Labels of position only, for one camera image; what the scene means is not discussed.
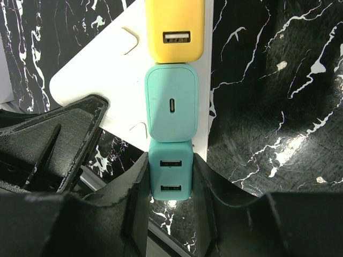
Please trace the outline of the light teal USB-C charger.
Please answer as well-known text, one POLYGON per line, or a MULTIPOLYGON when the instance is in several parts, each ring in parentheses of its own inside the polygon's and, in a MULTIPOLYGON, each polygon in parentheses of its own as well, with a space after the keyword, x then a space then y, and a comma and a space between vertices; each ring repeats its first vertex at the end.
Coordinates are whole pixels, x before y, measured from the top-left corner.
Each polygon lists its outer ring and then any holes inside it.
POLYGON ((147 126, 158 142, 183 142, 198 128, 199 79, 189 64, 158 64, 145 75, 147 126))

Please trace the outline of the dark teal dual USB charger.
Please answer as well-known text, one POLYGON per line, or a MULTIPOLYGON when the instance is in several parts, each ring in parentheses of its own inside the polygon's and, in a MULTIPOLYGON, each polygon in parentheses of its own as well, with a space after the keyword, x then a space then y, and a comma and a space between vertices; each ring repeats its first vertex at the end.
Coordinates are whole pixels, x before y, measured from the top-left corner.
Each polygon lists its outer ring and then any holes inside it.
POLYGON ((151 195, 160 201, 187 200, 192 192, 192 141, 151 140, 148 151, 151 195))

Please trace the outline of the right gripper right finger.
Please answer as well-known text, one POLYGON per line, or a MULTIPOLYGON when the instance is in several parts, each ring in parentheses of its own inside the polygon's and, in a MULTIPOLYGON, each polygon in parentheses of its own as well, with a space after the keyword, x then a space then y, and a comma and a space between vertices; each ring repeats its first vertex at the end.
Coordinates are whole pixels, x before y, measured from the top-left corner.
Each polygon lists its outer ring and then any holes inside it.
POLYGON ((342 256, 342 194, 256 197, 193 157, 199 256, 342 256))

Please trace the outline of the white triangular socket adapter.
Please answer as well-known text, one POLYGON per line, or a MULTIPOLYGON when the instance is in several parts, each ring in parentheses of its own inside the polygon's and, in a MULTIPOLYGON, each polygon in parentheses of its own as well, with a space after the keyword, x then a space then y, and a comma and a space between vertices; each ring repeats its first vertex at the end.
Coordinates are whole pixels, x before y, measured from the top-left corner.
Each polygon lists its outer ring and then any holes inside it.
MULTIPOLYGON (((199 79, 198 128, 192 149, 207 157, 209 134, 213 1, 205 1, 204 51, 192 66, 199 79)), ((161 63, 150 55, 145 1, 134 1, 88 45, 62 67, 50 81, 50 92, 60 105, 95 94, 106 98, 109 108, 100 126, 148 151, 146 72, 161 63)))

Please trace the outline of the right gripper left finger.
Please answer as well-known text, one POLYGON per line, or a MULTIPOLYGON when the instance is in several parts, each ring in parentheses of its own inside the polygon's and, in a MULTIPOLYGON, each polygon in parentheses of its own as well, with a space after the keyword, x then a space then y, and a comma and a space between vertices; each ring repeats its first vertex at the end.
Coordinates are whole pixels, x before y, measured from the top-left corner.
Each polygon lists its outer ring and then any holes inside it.
POLYGON ((145 256, 148 154, 83 199, 71 193, 1 194, 1 256, 145 256))

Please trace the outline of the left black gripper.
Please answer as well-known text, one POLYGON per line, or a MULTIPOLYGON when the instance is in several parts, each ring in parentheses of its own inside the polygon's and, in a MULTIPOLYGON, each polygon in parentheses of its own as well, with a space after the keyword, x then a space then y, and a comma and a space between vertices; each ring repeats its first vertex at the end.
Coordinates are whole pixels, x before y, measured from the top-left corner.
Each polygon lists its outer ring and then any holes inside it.
POLYGON ((43 114, 1 110, 1 189, 14 193, 71 189, 100 137, 108 101, 89 95, 43 114))

